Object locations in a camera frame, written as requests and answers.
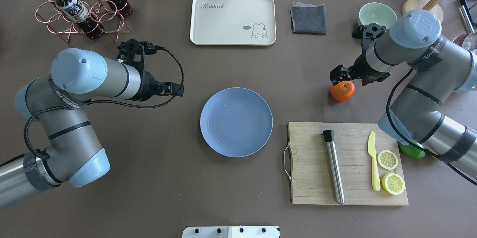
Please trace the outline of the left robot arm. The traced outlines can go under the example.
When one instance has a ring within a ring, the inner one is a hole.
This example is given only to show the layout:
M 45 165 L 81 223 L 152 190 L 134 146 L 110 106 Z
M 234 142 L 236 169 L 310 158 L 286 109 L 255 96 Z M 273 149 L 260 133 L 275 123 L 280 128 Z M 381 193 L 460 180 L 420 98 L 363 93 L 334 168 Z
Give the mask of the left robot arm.
M 85 108 L 108 103 L 132 107 L 115 98 L 145 101 L 154 95 L 183 95 L 180 84 L 164 83 L 144 70 L 144 58 L 168 49 L 140 43 L 139 48 L 121 48 L 119 60 L 79 48 L 61 51 L 49 75 L 36 78 L 15 96 L 15 105 L 26 119 L 23 137 L 28 152 L 1 165 L 1 209 L 37 194 L 58 188 L 64 182 L 83 187 L 110 170 L 105 148 L 91 125 Z

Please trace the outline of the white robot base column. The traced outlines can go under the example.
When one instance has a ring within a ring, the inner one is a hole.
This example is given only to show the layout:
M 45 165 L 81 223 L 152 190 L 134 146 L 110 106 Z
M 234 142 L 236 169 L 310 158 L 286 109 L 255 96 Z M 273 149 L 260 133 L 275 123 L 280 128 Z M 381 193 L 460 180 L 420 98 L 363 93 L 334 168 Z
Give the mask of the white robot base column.
M 278 226 L 190 226 L 183 238 L 280 238 Z

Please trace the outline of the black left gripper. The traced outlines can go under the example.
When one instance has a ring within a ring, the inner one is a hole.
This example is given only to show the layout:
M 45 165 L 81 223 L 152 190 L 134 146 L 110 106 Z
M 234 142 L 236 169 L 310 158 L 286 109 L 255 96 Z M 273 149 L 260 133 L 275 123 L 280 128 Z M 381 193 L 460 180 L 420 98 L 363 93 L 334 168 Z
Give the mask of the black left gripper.
M 162 96 L 179 96 L 182 97 L 184 93 L 183 85 L 166 82 L 162 83 L 156 81 L 152 74 L 144 72 L 142 89 L 139 92 L 139 101 L 147 101 L 153 95 L 161 94 Z

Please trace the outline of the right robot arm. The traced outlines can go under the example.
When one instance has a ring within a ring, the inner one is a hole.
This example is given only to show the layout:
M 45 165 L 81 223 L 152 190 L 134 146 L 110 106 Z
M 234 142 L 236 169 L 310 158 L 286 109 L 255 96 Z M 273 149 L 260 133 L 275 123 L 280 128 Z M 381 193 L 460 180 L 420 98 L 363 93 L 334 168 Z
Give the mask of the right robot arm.
M 438 160 L 476 178 L 476 130 L 439 110 L 453 92 L 476 86 L 476 55 L 446 39 L 441 29 L 431 12 L 412 10 L 372 41 L 353 66 L 334 68 L 330 80 L 361 79 L 366 85 L 406 62 L 416 73 L 380 119 L 380 129 L 402 144 L 423 145 Z

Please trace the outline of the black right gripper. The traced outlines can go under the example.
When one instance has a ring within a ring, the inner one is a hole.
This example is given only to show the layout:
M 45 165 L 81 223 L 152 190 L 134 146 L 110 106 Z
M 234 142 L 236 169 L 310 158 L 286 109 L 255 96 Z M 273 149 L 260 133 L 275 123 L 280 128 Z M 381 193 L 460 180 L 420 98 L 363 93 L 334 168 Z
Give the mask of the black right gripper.
M 357 57 L 353 66 L 350 68 L 344 65 L 338 65 L 329 72 L 329 78 L 333 85 L 343 81 L 361 79 L 361 85 L 364 87 L 375 81 L 382 82 L 391 75 L 390 71 L 380 72 L 374 70 L 365 60 L 365 54 Z

